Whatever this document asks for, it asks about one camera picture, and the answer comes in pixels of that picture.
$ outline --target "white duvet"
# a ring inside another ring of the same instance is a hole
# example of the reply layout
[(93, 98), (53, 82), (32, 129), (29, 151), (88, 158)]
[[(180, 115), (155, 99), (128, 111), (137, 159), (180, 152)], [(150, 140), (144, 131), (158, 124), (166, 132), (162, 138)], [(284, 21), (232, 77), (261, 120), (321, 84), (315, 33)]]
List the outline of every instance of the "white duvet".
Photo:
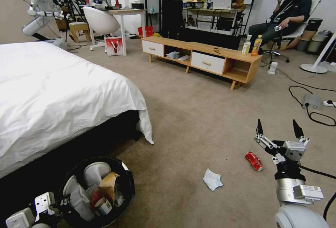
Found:
[(127, 110), (153, 144), (129, 79), (46, 42), (0, 45), (0, 93), (0, 178)]

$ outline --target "crushed red can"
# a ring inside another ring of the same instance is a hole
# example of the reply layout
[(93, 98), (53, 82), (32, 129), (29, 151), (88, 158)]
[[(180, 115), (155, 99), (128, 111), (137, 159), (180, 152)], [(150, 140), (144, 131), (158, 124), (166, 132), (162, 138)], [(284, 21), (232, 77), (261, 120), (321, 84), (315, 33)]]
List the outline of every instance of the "crushed red can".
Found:
[(251, 165), (254, 167), (255, 170), (261, 171), (263, 169), (263, 165), (261, 164), (261, 161), (254, 153), (248, 152), (245, 155), (245, 158), (251, 163)]

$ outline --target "black bed frame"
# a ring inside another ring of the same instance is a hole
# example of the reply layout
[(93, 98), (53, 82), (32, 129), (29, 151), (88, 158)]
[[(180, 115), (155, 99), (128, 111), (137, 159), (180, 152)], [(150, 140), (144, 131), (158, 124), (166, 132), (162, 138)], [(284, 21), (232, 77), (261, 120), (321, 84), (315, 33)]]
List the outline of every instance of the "black bed frame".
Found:
[(39, 157), (0, 179), (2, 189), (1, 225), (5, 220), (45, 192), (58, 192), (65, 175), (80, 161), (108, 156), (123, 139), (138, 141), (139, 112), (129, 110)]

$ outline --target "beige carpet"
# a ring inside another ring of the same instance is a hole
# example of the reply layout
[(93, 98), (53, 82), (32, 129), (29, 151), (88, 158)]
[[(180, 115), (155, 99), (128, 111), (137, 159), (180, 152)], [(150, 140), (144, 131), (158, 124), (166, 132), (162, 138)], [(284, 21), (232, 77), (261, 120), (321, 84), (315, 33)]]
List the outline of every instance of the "beige carpet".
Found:
[[(140, 40), (127, 39), (127, 56), (108, 57), (103, 48), (89, 46), (76, 55), (132, 80), (145, 97), (153, 126), (155, 145), (142, 136), (111, 147), (108, 155), (121, 159), (133, 172), (136, 195), (111, 227), (276, 227), (279, 207), (275, 193), (276, 166), (253, 137), (258, 118), (270, 139), (294, 140), (292, 119), (303, 128), (311, 144), (302, 164), (336, 174), (335, 128), (310, 121), (305, 110), (290, 96), (283, 75), (269, 75), (260, 67), (255, 79), (234, 91), (231, 83), (198, 73), (185, 74), (182, 65), (166, 60), (148, 62)], [(299, 69), (314, 56), (294, 50), (285, 52), (290, 63), (279, 67), (306, 84), (334, 88), (336, 74), (317, 75)], [(311, 89), (323, 100), (336, 100), (335, 92)], [(296, 88), (301, 99), (305, 92)], [(334, 108), (322, 108), (336, 118)], [(252, 151), (264, 165), (256, 172), (245, 160)], [(212, 192), (203, 182), (205, 170), (221, 174), (224, 186)], [(320, 186), (325, 199), (312, 207), (323, 209), (336, 190), (332, 179), (303, 171), (307, 184)], [(328, 215), (336, 226), (336, 203)]]

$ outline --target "man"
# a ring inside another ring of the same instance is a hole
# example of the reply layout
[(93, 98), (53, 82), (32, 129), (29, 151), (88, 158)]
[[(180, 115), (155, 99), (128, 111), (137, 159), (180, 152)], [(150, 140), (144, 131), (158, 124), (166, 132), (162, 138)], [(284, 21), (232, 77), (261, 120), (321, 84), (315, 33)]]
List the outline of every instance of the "man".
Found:
[[(282, 0), (278, 0), (269, 23), (252, 25), (248, 29), (248, 33), (252, 35), (250, 52), (258, 35), (262, 35), (261, 45), (264, 45), (274, 38), (294, 32), (300, 25), (300, 22), (306, 21), (309, 18), (312, 0), (284, 0), (282, 5), (280, 5), (281, 2)], [(276, 32), (274, 27), (278, 25), (282, 29)]]
[(182, 0), (162, 0), (162, 36), (177, 38), (182, 25)]

